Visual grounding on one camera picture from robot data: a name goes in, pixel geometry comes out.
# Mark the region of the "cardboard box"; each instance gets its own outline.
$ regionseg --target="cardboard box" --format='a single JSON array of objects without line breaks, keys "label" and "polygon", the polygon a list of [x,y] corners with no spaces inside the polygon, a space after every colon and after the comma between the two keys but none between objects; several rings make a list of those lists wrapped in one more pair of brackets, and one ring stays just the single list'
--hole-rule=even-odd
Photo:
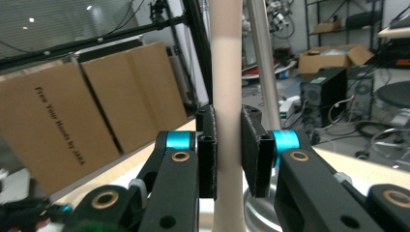
[{"label": "cardboard box", "polygon": [[128,154],[155,140],[159,125],[127,52],[82,63],[114,135]]},{"label": "cardboard box", "polygon": [[0,133],[47,194],[119,158],[75,64],[2,81],[0,99]]},{"label": "cardboard box", "polygon": [[341,20],[338,18],[334,22],[326,21],[326,22],[321,22],[314,26],[313,32],[316,34],[320,33],[326,33],[326,32],[331,32],[335,31],[337,28],[339,28],[341,25]]},{"label": "cardboard box", "polygon": [[[330,50],[345,50],[346,52],[338,55],[322,55],[323,52]],[[299,74],[303,77],[309,77],[324,67],[360,66],[371,57],[373,57],[373,53],[360,44],[316,47],[300,55]]]},{"label": "cardboard box", "polygon": [[136,84],[152,106],[160,131],[184,125],[187,113],[163,43],[151,43],[129,50]]}]

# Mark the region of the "shelf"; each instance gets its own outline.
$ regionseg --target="shelf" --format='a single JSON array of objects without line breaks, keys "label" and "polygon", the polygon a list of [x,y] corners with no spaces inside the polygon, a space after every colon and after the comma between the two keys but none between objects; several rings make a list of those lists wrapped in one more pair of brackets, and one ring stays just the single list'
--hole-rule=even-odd
[{"label": "shelf", "polygon": [[[307,25],[307,49],[310,49],[310,37],[311,36],[317,36],[318,39],[318,46],[322,45],[322,35],[325,34],[330,34],[330,33],[343,33],[345,34],[345,38],[346,38],[346,44],[349,44],[349,31],[359,31],[359,30],[367,30],[367,33],[369,33],[370,38],[369,38],[369,48],[373,49],[373,44],[374,44],[374,35],[376,34],[376,31],[381,31],[381,27],[382,27],[382,21],[383,21],[383,12],[384,12],[384,2],[385,0],[366,0],[367,3],[371,3],[371,12],[373,13],[373,19],[370,20],[371,24],[367,25],[365,27],[361,27],[361,28],[346,28],[346,27],[341,27],[338,28],[334,31],[330,31],[330,32],[324,32],[324,33],[314,33],[314,32],[310,32],[309,31],[309,11],[312,10],[312,8],[310,8],[309,6],[315,6],[316,7],[316,22],[321,22],[321,3],[324,2],[338,2],[340,3],[339,6],[337,7],[337,9],[335,10],[334,14],[337,13],[337,11],[340,10],[340,8],[346,4],[345,8],[346,8],[346,13],[344,17],[348,17],[350,16],[350,12],[349,12],[349,8],[350,8],[350,2],[353,2],[354,0],[311,0],[313,2],[308,3],[308,0],[305,0],[305,17],[306,17],[306,25]],[[379,20],[379,16],[376,15],[376,12],[380,12],[380,20]],[[380,46],[380,39],[377,41],[377,47]]]},{"label": "shelf", "polygon": [[330,1],[330,0],[319,0],[319,1],[314,1],[314,2],[311,2],[311,3],[307,3],[307,6],[314,5],[314,4],[321,3],[321,2],[329,2],[329,1]]},{"label": "shelf", "polygon": [[359,31],[359,30],[366,30],[366,29],[371,29],[371,25],[364,26],[364,27],[358,27],[358,28],[347,28],[347,27],[340,27],[334,31],[330,32],[322,32],[322,33],[309,33],[310,36],[317,36],[317,35],[323,35],[323,34],[331,34],[331,33],[339,33],[339,32],[346,32],[346,31]]}]

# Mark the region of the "metal pole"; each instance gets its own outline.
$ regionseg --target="metal pole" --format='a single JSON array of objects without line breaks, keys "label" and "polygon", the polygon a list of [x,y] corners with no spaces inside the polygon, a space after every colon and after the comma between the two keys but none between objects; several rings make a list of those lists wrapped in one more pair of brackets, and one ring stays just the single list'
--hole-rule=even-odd
[{"label": "metal pole", "polygon": [[280,130],[278,109],[278,90],[275,69],[272,64],[273,53],[268,27],[265,1],[248,0],[249,19],[254,38],[259,79],[262,85],[263,99],[268,114],[267,130]]}]

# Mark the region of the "white paper roll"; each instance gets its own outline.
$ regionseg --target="white paper roll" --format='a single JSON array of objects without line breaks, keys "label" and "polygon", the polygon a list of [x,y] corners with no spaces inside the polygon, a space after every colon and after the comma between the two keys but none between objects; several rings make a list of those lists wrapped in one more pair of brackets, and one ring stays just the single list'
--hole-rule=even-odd
[{"label": "white paper roll", "polygon": [[246,231],[241,164],[242,1],[211,0],[211,52],[218,134],[214,232]]}]

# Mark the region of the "desk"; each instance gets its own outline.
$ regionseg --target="desk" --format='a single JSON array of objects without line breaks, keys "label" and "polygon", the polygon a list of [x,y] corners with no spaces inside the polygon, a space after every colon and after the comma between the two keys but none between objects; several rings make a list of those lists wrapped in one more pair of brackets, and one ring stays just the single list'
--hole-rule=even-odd
[{"label": "desk", "polygon": [[[180,127],[178,131],[194,131],[194,129],[195,121],[192,120]],[[96,187],[107,184],[127,186],[128,181],[136,176],[143,163],[146,159],[148,159],[153,150],[154,144],[151,144],[130,158],[110,168],[92,181],[60,198],[56,203],[71,203],[76,206],[85,194]],[[410,189],[410,173],[394,170],[392,168],[359,159],[348,158],[346,156],[341,156],[317,148],[315,150],[334,169],[339,172],[344,172],[352,177],[354,185],[355,183],[360,183],[361,192],[366,191],[366,189],[371,185],[385,183]],[[199,218],[199,225],[201,228],[212,228],[212,203],[213,200],[208,199],[200,202],[201,216]]]}]

